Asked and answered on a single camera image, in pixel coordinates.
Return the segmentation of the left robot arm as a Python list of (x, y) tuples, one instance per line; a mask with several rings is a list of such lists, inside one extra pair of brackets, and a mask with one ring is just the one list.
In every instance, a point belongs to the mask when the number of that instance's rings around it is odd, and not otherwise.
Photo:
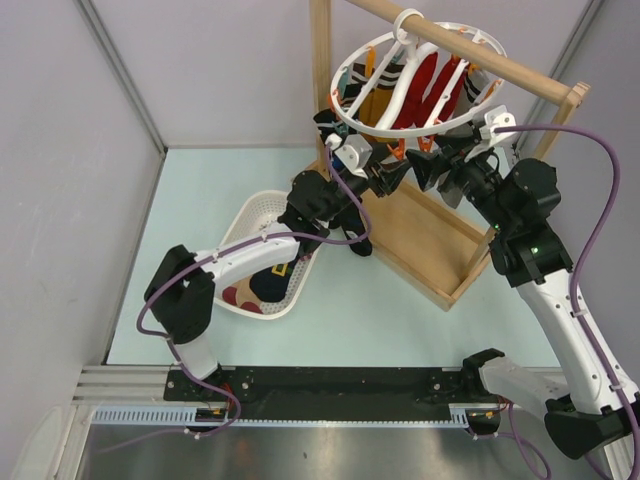
[(239, 282), (251, 286), (246, 306), (257, 311), (263, 303), (277, 303), (286, 295), (289, 272), (322, 244), (329, 233), (343, 231), (341, 245), (363, 257), (373, 251), (372, 221), (362, 196), (395, 192), (409, 164), (405, 160), (366, 165), (363, 175), (333, 170), (298, 174), (286, 197), (284, 212), (268, 226), (220, 249), (194, 253), (184, 245), (164, 256), (144, 294), (142, 312), (161, 324), (163, 338), (178, 364), (186, 370), (186, 387), (197, 398), (214, 397), (221, 387), (219, 361), (207, 338), (216, 294), (239, 292)]

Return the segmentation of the red patterned sock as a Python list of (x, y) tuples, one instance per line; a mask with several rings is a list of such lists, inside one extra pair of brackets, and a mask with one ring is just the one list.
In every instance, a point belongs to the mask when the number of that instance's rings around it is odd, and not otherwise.
[(420, 126), (433, 126), (447, 121), (458, 103), (469, 62), (452, 55), (440, 70), (421, 106)]

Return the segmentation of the pile of dark socks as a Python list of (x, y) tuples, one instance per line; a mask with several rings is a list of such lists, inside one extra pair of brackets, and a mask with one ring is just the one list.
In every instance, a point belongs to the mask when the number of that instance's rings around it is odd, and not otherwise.
[(222, 300), (241, 310), (262, 314), (262, 306), (282, 301), (299, 262), (296, 257), (287, 263), (276, 264), (227, 287)]

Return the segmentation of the orange clip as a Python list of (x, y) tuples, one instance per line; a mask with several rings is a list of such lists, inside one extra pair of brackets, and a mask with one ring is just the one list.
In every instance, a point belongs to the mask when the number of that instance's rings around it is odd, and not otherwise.
[(387, 144), (387, 149), (390, 154), (398, 161), (403, 161), (405, 158), (405, 140), (403, 138)]

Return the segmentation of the black sock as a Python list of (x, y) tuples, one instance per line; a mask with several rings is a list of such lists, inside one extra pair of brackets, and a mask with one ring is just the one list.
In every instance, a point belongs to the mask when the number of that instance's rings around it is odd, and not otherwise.
[[(340, 216), (340, 226), (347, 240), (354, 240), (366, 232), (363, 220), (357, 209), (343, 211)], [(349, 244), (349, 248), (360, 257), (369, 257), (373, 253), (373, 246), (368, 238)]]
[(317, 112), (313, 116), (313, 121), (323, 144), (331, 135), (337, 135), (341, 140), (344, 140), (348, 135), (347, 125), (331, 109)]

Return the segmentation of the wooden hanger stand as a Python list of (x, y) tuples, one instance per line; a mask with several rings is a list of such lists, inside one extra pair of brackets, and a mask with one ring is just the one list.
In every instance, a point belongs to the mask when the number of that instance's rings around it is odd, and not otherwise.
[[(361, 8), (392, 26), (396, 17), (405, 10), (389, 1), (364, 1)], [(330, 109), (331, 81), (340, 67), (331, 65), (330, 3), (311, 2), (310, 18), (315, 103), (322, 109)], [(554, 129), (568, 123), (588, 93), (585, 83), (567, 86), (509, 59), (502, 45), (479, 28), (454, 22), (432, 22), (423, 16), (406, 20), (403, 28), (422, 40), (476, 63), (490, 75), (501, 78), (503, 84), (514, 84), (554, 104), (557, 108), (552, 123)], [(488, 111), (493, 101), (473, 119)], [(449, 149), (463, 151), (466, 157), (480, 139), (474, 139), (470, 144), (450, 144), (448, 134), (457, 127), (447, 127), (433, 135), (431, 153)], [(398, 139), (356, 133), (366, 140), (380, 143), (391, 163), (398, 161), (387, 149), (389, 142)], [(420, 150), (417, 138), (403, 138), (405, 152)], [(371, 192), (365, 201), (372, 218), (371, 241), (376, 251), (436, 305), (449, 310), (492, 262), (489, 247), (497, 230), (465, 198), (457, 209), (448, 207), (437, 191), (438, 181), (432, 189), (422, 192), (411, 167), (393, 194), (378, 198)]]

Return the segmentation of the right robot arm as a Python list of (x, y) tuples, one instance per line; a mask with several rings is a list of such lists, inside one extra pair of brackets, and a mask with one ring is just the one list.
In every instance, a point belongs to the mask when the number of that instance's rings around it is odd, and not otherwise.
[(617, 364), (590, 316), (579, 290), (570, 286), (573, 262), (547, 218), (559, 204), (557, 175), (549, 164), (528, 158), (507, 176), (492, 168), (488, 150), (471, 159), (463, 151), (406, 157), (422, 190), (446, 180), (497, 233), (489, 252), (541, 325), (565, 381), (548, 380), (488, 349), (464, 360), (463, 393), (473, 401), (491, 394), (509, 399), (540, 419), (556, 447), (571, 459), (631, 434), (639, 418), (639, 388)]

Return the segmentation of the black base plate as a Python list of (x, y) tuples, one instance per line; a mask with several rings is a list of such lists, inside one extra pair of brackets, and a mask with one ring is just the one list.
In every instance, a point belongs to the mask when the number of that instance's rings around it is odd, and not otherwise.
[(458, 369), (440, 367), (221, 367), (202, 385), (169, 371), (168, 402), (201, 403), (201, 420), (426, 424), (495, 432), (506, 401), (476, 391)]

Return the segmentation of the yellow clip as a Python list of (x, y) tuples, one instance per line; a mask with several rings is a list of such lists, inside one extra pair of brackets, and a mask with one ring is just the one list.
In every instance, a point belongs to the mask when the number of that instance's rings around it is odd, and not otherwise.
[(433, 136), (421, 136), (417, 138), (419, 149), (423, 152), (431, 152), (434, 147)]

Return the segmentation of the white laundry basket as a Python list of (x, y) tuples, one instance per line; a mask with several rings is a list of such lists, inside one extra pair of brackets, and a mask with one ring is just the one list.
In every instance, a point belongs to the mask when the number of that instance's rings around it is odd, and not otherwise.
[[(220, 246), (239, 241), (274, 223), (284, 212), (287, 193), (264, 190), (251, 196), (227, 229)], [(230, 312), (261, 320), (275, 320), (295, 305), (315, 256), (271, 266), (224, 290), (216, 288), (215, 304)]]

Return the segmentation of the mustard brown striped sock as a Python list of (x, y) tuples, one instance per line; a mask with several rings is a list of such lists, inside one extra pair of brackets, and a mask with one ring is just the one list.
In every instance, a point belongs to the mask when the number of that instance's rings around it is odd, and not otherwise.
[(391, 100), (393, 91), (397, 85), (403, 64), (389, 63), (376, 86), (369, 92), (359, 109), (359, 119), (367, 126), (375, 126)]

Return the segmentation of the white round clip hanger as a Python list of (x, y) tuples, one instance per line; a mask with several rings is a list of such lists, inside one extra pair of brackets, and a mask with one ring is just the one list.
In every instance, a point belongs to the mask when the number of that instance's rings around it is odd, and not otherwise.
[(403, 10), (391, 32), (340, 65), (328, 95), (338, 132), (424, 139), (472, 120), (494, 100), (501, 78), (403, 28), (421, 16)]

